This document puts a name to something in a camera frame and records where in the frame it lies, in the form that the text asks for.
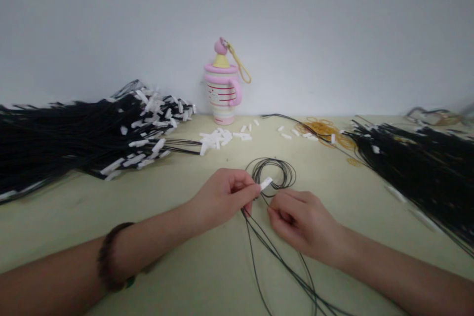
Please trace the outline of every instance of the striped cup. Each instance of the striped cup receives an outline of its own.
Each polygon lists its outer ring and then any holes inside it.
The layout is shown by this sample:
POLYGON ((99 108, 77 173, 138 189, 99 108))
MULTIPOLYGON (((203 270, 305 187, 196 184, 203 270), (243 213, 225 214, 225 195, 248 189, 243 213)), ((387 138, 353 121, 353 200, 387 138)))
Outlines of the striped cup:
POLYGON ((238 83, 238 67, 217 68, 212 64, 205 67, 204 79, 207 82, 209 101, 217 124, 228 125, 234 122, 235 106, 242 101, 242 91, 238 83))

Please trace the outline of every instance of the table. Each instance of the table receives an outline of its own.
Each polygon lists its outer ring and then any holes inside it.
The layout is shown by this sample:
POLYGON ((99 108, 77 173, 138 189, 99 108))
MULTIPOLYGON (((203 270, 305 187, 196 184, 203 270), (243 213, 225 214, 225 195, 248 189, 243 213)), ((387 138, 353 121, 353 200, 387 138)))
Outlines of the table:
MULTIPOLYGON (((256 117, 238 117, 228 126, 238 132, 256 117)), ((410 125, 401 117, 364 116, 374 123, 410 125)), ((50 253, 106 234, 125 221, 140 221, 190 199, 220 167, 245 168, 258 157, 276 157, 297 172, 296 190, 311 191, 342 224, 392 248, 474 279, 474 261, 446 235, 432 232, 405 210, 370 169, 349 165, 347 156, 302 137, 282 138, 293 123, 283 118, 253 124, 252 141, 232 140, 204 157, 172 153, 140 171, 104 182, 70 173, 28 197, 0 206, 0 273, 50 253)), ((350 120, 330 119, 339 129, 350 120)), ((194 116, 172 137, 198 140, 211 133, 211 116, 194 116)), ((262 199, 253 217, 284 259, 305 275, 297 253, 270 228, 262 199)), ((312 304, 294 279, 254 238, 257 272, 274 315, 311 315, 312 304)), ((316 291, 327 301, 356 315, 403 315, 391 301, 333 268, 307 258, 316 291)), ((194 238, 163 256, 134 286, 110 295, 90 315, 266 315, 253 274, 243 216, 194 238)))

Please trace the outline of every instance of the right hand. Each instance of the right hand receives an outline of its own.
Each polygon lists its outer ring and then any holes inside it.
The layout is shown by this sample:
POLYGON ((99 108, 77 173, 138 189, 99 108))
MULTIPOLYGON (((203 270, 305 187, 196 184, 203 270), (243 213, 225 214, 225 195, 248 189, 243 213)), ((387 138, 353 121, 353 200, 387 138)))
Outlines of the right hand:
POLYGON ((347 230, 312 193, 280 190, 268 215, 276 233, 303 254, 333 267, 344 260, 347 230))

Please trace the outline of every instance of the white wall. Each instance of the white wall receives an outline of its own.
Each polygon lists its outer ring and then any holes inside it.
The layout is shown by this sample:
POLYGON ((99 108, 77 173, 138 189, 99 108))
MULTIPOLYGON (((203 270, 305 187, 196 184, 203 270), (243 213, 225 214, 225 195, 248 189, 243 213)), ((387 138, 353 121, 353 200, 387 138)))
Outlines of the white wall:
POLYGON ((474 100, 474 0, 0 0, 0 103, 95 100, 140 78, 209 111, 226 37, 239 112, 399 114, 474 100))

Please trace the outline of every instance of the left hand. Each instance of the left hand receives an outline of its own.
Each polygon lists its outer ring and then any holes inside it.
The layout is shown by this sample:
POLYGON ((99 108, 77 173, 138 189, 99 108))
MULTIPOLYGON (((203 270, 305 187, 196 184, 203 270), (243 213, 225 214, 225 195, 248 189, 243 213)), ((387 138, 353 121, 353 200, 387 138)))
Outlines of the left hand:
POLYGON ((205 230, 229 221, 245 206, 252 211, 252 201, 260 194, 260 185, 240 169, 219 169, 186 205, 190 214, 205 230))

